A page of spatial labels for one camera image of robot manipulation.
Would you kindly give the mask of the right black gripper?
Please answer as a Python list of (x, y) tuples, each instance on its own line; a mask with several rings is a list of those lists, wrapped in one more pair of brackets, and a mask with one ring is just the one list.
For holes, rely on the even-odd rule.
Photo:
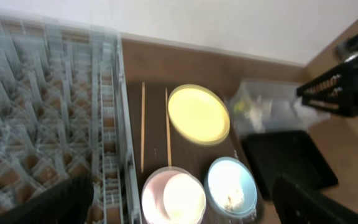
[(339, 116), (358, 116), (358, 34), (335, 48), (342, 63), (296, 89), (305, 106)]

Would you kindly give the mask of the wooden chopstick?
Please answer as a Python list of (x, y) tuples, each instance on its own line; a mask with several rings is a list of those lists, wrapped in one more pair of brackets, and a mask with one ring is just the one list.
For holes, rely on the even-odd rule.
[(145, 152), (145, 82), (142, 82), (141, 96), (141, 129), (140, 129), (140, 170), (144, 172), (144, 152)]
[(167, 162), (168, 166), (172, 166), (172, 152), (170, 141), (170, 119), (168, 114), (168, 91), (165, 89), (165, 120), (166, 120), (166, 137), (167, 137)]

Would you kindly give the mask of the white napkin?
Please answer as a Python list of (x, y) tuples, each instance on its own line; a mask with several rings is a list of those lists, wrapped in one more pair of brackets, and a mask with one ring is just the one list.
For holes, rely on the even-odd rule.
[(271, 117), (272, 100), (262, 99), (259, 96), (252, 102), (249, 118), (256, 131), (265, 131), (263, 122)]

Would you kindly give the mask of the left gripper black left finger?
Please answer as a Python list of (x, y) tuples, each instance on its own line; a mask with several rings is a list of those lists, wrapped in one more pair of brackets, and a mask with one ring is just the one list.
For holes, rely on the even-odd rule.
[(3, 213), (0, 224), (84, 224), (93, 197), (90, 176), (72, 177)]

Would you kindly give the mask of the light blue bowl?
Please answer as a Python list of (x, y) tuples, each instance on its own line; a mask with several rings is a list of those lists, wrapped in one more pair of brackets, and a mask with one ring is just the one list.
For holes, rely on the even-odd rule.
[(257, 186), (249, 169), (237, 159), (216, 159), (208, 169), (203, 186), (215, 212), (238, 220), (256, 217)]

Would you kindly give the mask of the yellow round plate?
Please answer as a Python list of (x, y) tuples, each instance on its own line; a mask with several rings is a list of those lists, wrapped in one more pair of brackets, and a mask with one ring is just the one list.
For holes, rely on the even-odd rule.
[(186, 140), (213, 146), (229, 135), (231, 122), (223, 101), (211, 90), (195, 84), (180, 85), (167, 101), (168, 117)]

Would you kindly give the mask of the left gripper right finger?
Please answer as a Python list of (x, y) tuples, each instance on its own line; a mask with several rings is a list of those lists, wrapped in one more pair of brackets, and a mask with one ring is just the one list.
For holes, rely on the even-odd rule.
[(358, 224), (358, 213), (287, 175), (275, 180), (272, 200), (284, 224)]

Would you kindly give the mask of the pink round bowl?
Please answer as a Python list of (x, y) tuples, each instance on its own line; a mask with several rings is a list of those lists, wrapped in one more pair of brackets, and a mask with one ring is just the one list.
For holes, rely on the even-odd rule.
[(200, 224), (206, 194), (200, 181), (179, 167), (153, 172), (142, 189), (142, 211), (147, 223)]

